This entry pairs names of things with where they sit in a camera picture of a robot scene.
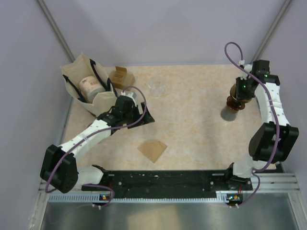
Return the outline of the brown paper filter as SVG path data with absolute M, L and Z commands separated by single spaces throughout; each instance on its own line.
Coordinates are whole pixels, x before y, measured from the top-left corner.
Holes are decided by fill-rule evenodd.
M 138 150 L 152 163 L 155 163 L 167 149 L 167 145 L 158 140 L 147 140 L 143 142 Z
M 241 103 L 249 103 L 251 99 L 238 99 L 236 96 L 236 84 L 234 84 L 230 89 L 230 96 L 233 100 L 236 100 Z

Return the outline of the cream canvas tote bag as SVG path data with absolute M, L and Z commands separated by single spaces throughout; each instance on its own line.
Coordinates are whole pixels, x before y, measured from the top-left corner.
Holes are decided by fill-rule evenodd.
M 105 69 L 93 59 L 80 54 L 76 60 L 61 67 L 68 93 L 88 112 L 99 116 L 108 111 L 118 94 Z

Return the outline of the brown cardboard box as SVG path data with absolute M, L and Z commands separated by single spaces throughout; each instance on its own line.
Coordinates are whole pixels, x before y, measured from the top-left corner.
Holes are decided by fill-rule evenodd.
M 110 79 L 112 85 L 116 89 L 123 90 L 128 86 L 133 86 L 135 83 L 134 75 L 127 71 L 124 67 L 115 66 L 115 70 L 113 70 L 110 74 Z

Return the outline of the aluminium frame post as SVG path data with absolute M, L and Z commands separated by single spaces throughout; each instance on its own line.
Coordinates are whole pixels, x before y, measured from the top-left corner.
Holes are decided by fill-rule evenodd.
M 282 23 L 284 17 L 287 15 L 288 11 L 290 10 L 294 0 L 284 0 L 281 8 L 279 9 L 276 17 L 274 18 L 273 22 L 271 23 L 267 33 L 265 34 L 264 38 L 262 39 L 259 47 L 256 50 L 255 55 L 251 59 L 251 63 L 260 59 L 261 55 L 264 53 L 266 47 L 270 43 L 273 35 L 277 31 L 279 25 Z
M 69 48 L 62 32 L 60 31 L 54 17 L 52 16 L 50 10 L 48 9 L 44 0 L 35 0 L 36 4 L 40 8 L 44 18 L 46 19 L 48 25 L 50 26 L 56 40 L 58 41 L 59 45 L 61 46 L 65 56 L 69 60 L 70 63 L 75 61 L 75 56 L 73 55 L 71 49 Z

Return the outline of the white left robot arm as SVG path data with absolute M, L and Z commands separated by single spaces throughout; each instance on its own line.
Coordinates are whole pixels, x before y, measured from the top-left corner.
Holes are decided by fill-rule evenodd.
M 115 104 L 100 114 L 90 126 L 71 140 L 46 149 L 40 177 L 55 190 L 67 193 L 75 187 L 93 184 L 98 190 L 107 188 L 109 179 L 100 166 L 78 168 L 77 162 L 102 140 L 122 128 L 134 128 L 155 120 L 141 103 L 143 112 L 131 94 L 121 95 Z

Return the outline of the left aluminium frame post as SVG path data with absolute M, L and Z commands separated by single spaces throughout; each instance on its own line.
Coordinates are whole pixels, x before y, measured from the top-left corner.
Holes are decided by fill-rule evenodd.
M 50 10 L 48 9 L 44 0 L 35 0 L 36 4 L 40 8 L 44 18 L 46 19 L 48 25 L 50 26 L 56 40 L 58 41 L 59 45 L 61 46 L 65 56 L 69 60 L 70 63 L 75 61 L 75 56 L 73 55 L 71 49 L 69 48 L 62 32 L 60 31 L 54 17 L 52 16 Z

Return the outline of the amber glass coffee dripper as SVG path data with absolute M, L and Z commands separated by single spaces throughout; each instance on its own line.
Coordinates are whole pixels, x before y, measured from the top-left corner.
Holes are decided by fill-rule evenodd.
M 236 100 L 233 100 L 230 95 L 228 96 L 226 100 L 226 106 L 236 111 L 243 110 L 245 108 L 245 104 L 247 103 L 241 103 Z

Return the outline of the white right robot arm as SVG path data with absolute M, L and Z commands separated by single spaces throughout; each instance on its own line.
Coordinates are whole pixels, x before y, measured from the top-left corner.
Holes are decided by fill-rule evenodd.
M 259 171 L 267 163 L 285 161 L 299 135 L 298 128 L 291 126 L 285 116 L 280 80 L 270 73 L 269 64 L 268 60 L 257 60 L 252 64 L 240 60 L 244 74 L 236 79 L 226 101 L 225 110 L 237 115 L 247 103 L 256 99 L 262 120 L 249 142 L 248 154 L 226 170 L 224 184 L 231 190 L 245 183 L 253 171 Z

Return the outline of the right aluminium frame post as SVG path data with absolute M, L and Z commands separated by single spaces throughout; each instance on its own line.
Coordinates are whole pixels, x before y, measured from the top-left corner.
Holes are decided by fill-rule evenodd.
M 287 15 L 288 11 L 290 10 L 294 0 L 284 0 L 281 8 L 279 9 L 276 17 L 274 18 L 273 22 L 271 23 L 267 33 L 265 34 L 264 38 L 262 39 L 259 47 L 256 50 L 255 55 L 251 59 L 251 63 L 260 59 L 261 55 L 264 53 L 266 47 L 270 43 L 273 35 L 277 31 L 279 25 L 282 23 L 284 17 Z

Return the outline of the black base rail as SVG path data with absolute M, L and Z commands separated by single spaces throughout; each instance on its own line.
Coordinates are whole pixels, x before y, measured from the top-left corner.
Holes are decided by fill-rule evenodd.
M 108 171 L 100 185 L 115 198 L 215 198 L 217 191 L 250 191 L 250 179 L 226 170 Z

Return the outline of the clear plastic cup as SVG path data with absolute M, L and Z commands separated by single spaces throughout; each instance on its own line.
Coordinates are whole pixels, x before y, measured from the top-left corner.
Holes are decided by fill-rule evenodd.
M 153 80 L 148 82 L 149 91 L 152 97 L 162 97 L 166 92 L 166 85 L 159 80 Z

